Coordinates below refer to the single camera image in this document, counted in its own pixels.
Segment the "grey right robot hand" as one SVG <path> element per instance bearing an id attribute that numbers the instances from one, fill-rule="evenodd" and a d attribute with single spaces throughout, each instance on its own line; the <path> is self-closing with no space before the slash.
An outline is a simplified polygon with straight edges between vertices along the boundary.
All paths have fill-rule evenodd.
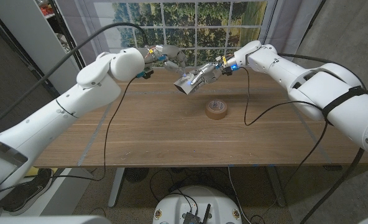
<path id="1" fill-rule="evenodd" d="M 194 93 L 197 89 L 205 84 L 210 84 L 216 82 L 221 76 L 227 75 L 231 71 L 223 67 L 218 62 L 205 63 L 200 67 L 195 68 L 190 71 L 192 78 L 190 78 L 190 93 Z"/>

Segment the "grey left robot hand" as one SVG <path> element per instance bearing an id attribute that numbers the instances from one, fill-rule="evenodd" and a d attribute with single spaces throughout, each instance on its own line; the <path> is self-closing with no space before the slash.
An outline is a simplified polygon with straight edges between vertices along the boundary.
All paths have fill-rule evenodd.
<path id="1" fill-rule="evenodd" d="M 179 75 L 184 75 L 186 61 L 186 55 L 175 45 L 155 45 L 147 47 L 147 53 L 144 56 L 146 65 L 162 62 L 166 70 Z"/>

